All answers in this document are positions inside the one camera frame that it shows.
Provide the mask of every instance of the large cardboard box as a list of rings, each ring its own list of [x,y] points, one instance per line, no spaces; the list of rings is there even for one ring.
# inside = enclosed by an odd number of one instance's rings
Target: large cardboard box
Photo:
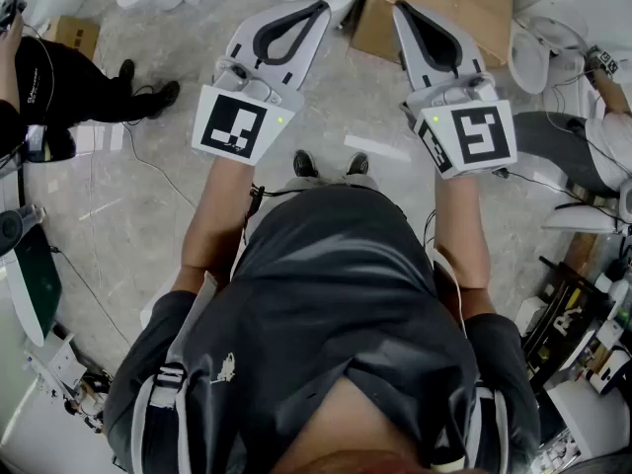
[[[43,37],[76,49],[92,60],[97,48],[99,31],[99,26],[89,21],[60,16],[50,21],[50,26]]]
[[[366,0],[352,47],[399,61],[392,6],[397,0]],[[478,42],[488,67],[507,63],[513,0],[406,0],[454,21]]]

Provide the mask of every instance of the person wearing black shirt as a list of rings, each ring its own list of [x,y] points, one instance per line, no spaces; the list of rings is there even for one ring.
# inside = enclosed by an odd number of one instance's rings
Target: person wearing black shirt
[[[155,94],[132,96],[134,64],[126,60],[109,79],[79,51],[63,44],[22,37],[18,13],[0,36],[0,157],[25,140],[27,126],[46,126],[47,159],[74,156],[68,128],[93,119],[101,122],[157,118],[173,105],[180,85],[172,81]]]
[[[108,441],[124,468],[185,473],[186,458],[195,474],[527,471],[539,445],[537,406],[517,328],[487,291],[477,179],[435,180],[434,248],[457,288],[367,177],[366,155],[336,184],[318,177],[304,151],[294,171],[287,194],[249,218],[231,274],[255,170],[215,158],[178,278],[106,404]],[[197,318],[185,324],[190,311]],[[177,417],[169,367],[152,406],[137,406],[181,329],[188,386]],[[477,422],[479,384],[499,405],[486,400]],[[489,428],[490,420],[505,425]]]

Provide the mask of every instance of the forearm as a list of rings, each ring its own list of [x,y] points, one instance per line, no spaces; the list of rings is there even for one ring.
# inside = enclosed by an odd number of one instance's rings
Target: forearm
[[[621,86],[612,81],[603,70],[598,69],[594,73],[594,83],[610,113],[630,114],[630,106]]]
[[[11,104],[20,113],[20,92],[15,58],[0,56],[0,100]]]
[[[487,289],[490,253],[481,221],[475,177],[434,182],[436,221],[434,246],[452,265],[460,287]]]
[[[199,291],[205,272],[220,286],[229,281],[250,207],[254,175],[254,167],[215,158],[185,236],[182,269],[174,289]]]

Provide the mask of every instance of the dark green surface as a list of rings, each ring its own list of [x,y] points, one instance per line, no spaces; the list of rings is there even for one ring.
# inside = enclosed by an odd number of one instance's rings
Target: dark green surface
[[[31,302],[46,337],[54,321],[61,281],[41,226],[35,226],[15,249]]]

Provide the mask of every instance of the concrete floor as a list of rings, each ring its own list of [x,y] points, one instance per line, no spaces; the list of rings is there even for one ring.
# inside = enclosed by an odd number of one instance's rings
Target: concrete floor
[[[162,118],[134,127],[133,135],[138,155],[164,170],[194,203],[213,160],[191,148],[200,87],[210,83],[215,58],[240,22],[280,1],[202,0],[197,7],[183,4],[162,13],[124,12],[116,0],[87,0],[80,12],[102,25],[96,61],[109,75],[132,58],[138,87],[171,79],[182,83],[177,104]],[[421,238],[434,208],[435,169],[398,109],[409,89],[398,65],[349,49],[345,37],[327,36],[303,86],[307,105],[261,161],[256,183],[269,190],[283,186],[292,176],[297,148],[311,151],[325,175],[336,175],[355,152],[344,144],[348,134],[389,144],[408,153],[410,163],[371,154],[370,174]],[[122,149],[111,150],[109,132],[104,150],[27,166],[25,177],[28,199],[48,213],[44,228],[50,243],[90,284],[124,338],[56,255],[63,283],[58,320],[77,334],[80,350],[115,371],[140,332],[140,310],[179,263],[193,210],[159,172],[135,160],[127,133]],[[531,157],[520,157],[513,169],[532,177],[535,168],[559,176]],[[491,294],[498,311],[513,317],[544,273],[538,255],[556,260],[566,251],[569,234],[539,228],[552,206],[566,199],[518,179],[485,175],[481,186],[493,263]]]

